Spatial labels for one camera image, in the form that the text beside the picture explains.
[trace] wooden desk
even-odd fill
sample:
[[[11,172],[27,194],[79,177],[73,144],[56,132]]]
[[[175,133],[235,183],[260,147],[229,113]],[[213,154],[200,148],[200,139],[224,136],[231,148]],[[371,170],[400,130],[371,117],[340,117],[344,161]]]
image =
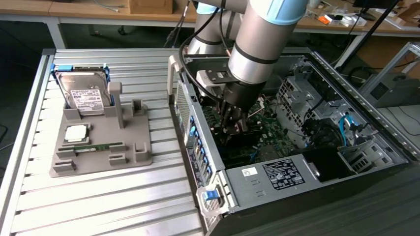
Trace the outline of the wooden desk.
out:
[[[103,18],[120,20],[148,20],[148,21],[171,21],[177,22],[185,6],[185,0],[175,1],[173,14],[131,14],[128,8],[128,0],[101,0],[104,5],[124,4],[125,8],[119,8],[120,12],[115,12],[100,7],[93,0],[75,0],[72,3],[53,2],[49,8],[49,15],[59,17],[79,18]],[[196,21],[196,10],[193,6],[188,8],[185,22]]]
[[[187,0],[175,0],[173,14],[131,14],[128,8],[121,8],[120,12],[113,12],[95,4],[93,0],[75,0],[72,3],[52,2],[52,0],[0,0],[0,20],[43,22],[47,24],[51,37],[57,49],[65,48],[65,43],[60,31],[60,24],[88,24],[88,25],[125,25],[125,26],[156,26],[173,27],[183,13]],[[344,6],[345,1],[324,0],[336,6]],[[128,0],[100,0],[108,5],[128,5]],[[183,27],[195,27],[196,10],[189,6]],[[355,27],[352,35],[356,38],[345,51],[337,66],[347,59],[348,55],[359,45],[361,38],[372,27],[373,22],[368,22],[364,27]],[[325,26],[320,21],[303,18],[295,29],[296,32],[348,34],[351,27]],[[420,37],[419,32],[399,30],[389,23],[384,22],[373,35],[392,37]]]
[[[0,13],[48,16],[52,0],[0,0]]]

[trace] barcode sticker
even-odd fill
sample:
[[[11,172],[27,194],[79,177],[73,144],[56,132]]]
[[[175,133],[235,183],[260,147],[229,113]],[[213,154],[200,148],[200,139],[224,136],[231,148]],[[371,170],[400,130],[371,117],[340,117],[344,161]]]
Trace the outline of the barcode sticker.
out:
[[[71,92],[79,111],[89,112],[104,110],[99,89],[72,90]]]

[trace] green circuit board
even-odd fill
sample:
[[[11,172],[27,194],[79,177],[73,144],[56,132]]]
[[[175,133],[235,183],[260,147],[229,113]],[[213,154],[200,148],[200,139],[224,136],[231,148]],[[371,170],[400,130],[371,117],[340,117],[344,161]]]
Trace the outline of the green circuit board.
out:
[[[260,105],[256,104],[249,111],[249,114],[260,109]],[[212,130],[213,136],[220,132],[220,115],[216,107],[203,107],[204,115]],[[224,160],[227,168],[235,168],[237,166],[248,165],[252,163],[273,160],[281,157],[287,157],[289,153],[296,149],[292,140],[284,133],[273,111],[265,104],[264,110],[256,113],[251,117],[251,123],[260,122],[261,132],[256,142],[252,145],[232,148],[217,145],[220,156]]]

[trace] white table leg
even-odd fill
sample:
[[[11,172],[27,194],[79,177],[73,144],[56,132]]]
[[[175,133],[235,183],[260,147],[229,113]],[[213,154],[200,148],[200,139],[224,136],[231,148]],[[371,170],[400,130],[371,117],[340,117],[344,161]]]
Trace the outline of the white table leg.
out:
[[[348,59],[348,56],[351,55],[351,53],[355,51],[357,45],[360,44],[360,41],[363,39],[363,37],[365,36],[367,33],[363,33],[361,35],[357,35],[356,38],[353,39],[352,43],[349,44],[339,62],[335,65],[335,68],[340,67],[344,63],[344,61]]]
[[[63,38],[59,18],[57,17],[51,17],[45,21],[45,24],[47,24],[48,29],[49,29],[49,34],[51,34],[51,38],[52,38],[52,41],[53,41],[55,48],[56,49],[65,49],[67,45],[65,45],[65,41],[64,41],[64,38]]]

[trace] power supply label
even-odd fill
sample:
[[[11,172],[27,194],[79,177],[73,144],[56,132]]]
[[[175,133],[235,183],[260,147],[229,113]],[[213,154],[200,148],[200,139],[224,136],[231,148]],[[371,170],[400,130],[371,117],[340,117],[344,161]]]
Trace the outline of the power supply label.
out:
[[[263,165],[271,184],[276,190],[281,190],[304,183],[292,159]]]

